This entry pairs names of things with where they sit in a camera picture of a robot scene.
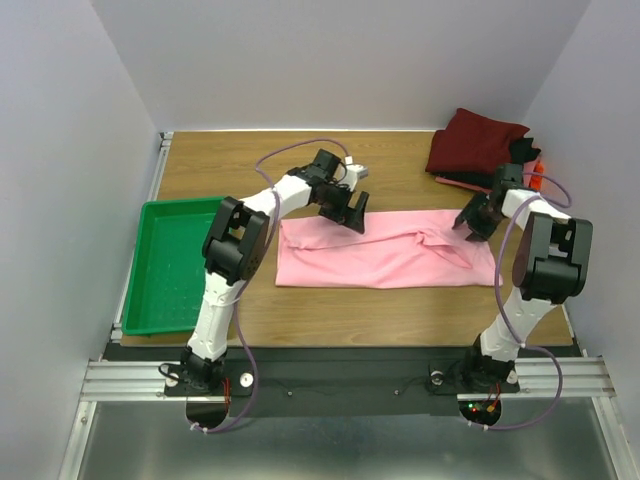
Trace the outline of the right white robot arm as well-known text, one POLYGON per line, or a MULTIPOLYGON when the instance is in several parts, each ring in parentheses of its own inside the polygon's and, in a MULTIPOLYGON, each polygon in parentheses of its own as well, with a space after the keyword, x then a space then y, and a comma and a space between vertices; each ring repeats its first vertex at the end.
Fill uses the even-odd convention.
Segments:
POLYGON ((511 269, 512 290, 500 295, 502 260, 494 270, 494 294, 499 313, 478 335, 460 366, 460 381, 470 390, 517 382, 515 360, 527 347, 534 327, 586 283, 593 236, 590 221, 562 212, 569 206, 545 199, 524 185, 525 172, 516 164, 497 168, 490 193, 478 193, 465 205, 453 227, 469 229, 467 239, 485 242, 501 221, 505 232, 522 230, 511 269))

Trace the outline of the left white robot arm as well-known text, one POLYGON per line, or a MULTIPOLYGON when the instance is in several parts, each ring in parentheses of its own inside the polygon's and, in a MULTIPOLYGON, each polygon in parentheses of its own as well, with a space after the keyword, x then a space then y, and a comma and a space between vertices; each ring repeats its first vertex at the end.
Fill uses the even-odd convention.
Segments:
POLYGON ((181 355, 179 378, 199 393, 215 392, 223 380, 227 334, 237 302, 258 271, 279 221, 309 205, 319 215, 358 234, 365 231, 369 194, 349 205, 368 168, 320 149, 313 161, 294 167, 250 197, 222 200, 202 246, 205 286, 195 329, 181 355))

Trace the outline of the folded salmon pink t shirt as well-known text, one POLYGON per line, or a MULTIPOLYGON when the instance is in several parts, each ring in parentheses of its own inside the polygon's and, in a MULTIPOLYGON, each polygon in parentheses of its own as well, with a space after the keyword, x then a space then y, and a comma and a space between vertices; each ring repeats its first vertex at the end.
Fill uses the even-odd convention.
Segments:
POLYGON ((449 186, 455 186, 455 187, 459 187, 459 188, 463 188, 469 191, 473 191, 473 192, 482 192, 485 194, 488 194, 491 192, 490 188, 484 188, 481 186, 477 186, 474 184, 470 184, 470 183, 465 183, 465 182, 460 182, 460 181, 456 181, 456 180, 449 180, 449 179, 445 179, 439 176, 435 176, 434 180, 439 183, 439 184, 443 184, 443 185, 449 185, 449 186))

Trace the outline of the folded orange t shirt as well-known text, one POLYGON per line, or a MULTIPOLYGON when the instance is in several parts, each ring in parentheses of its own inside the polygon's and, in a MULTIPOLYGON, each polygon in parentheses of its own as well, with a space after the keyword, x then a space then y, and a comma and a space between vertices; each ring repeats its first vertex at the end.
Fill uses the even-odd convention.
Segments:
POLYGON ((541 175, 545 173, 545 166, 542 160, 538 160, 535 163, 532 172, 533 174, 529 177, 529 187, 539 191, 543 183, 541 175))

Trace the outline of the folded maroon t shirt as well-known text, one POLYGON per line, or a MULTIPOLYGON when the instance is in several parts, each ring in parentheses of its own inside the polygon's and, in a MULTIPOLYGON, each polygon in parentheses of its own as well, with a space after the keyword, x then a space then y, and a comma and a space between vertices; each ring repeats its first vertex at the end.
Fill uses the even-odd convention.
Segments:
POLYGON ((458 108, 447 126, 435 132, 425 171, 493 174, 511 162, 509 146, 528 132, 524 125, 458 108))

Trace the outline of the right control board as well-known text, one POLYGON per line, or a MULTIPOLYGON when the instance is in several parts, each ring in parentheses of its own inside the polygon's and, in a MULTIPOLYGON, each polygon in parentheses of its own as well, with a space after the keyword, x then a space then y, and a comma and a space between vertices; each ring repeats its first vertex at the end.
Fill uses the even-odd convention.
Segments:
POLYGON ((489 426, 495 425, 502 413, 500 400, 463 400, 458 402, 458 406, 466 420, 489 426))

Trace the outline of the green plastic tray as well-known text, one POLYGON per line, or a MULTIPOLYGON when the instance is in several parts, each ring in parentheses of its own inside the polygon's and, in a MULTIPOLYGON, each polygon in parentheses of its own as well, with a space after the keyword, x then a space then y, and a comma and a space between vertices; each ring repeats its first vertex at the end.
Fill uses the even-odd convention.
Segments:
POLYGON ((124 334, 193 330, 205 284, 202 245, 221 202, 210 197, 143 205, 124 304, 124 334))

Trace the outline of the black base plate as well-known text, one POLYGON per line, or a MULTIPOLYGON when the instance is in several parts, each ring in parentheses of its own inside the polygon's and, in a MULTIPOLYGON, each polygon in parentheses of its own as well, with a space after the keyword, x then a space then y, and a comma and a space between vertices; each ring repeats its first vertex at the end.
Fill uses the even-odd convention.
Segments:
POLYGON ((225 417, 456 416, 463 400, 500 400, 518 382, 470 390, 460 381, 469 347, 238 348, 223 357, 223 380, 212 391, 179 378, 163 364, 164 393, 183 399, 189 420, 216 426, 225 417))

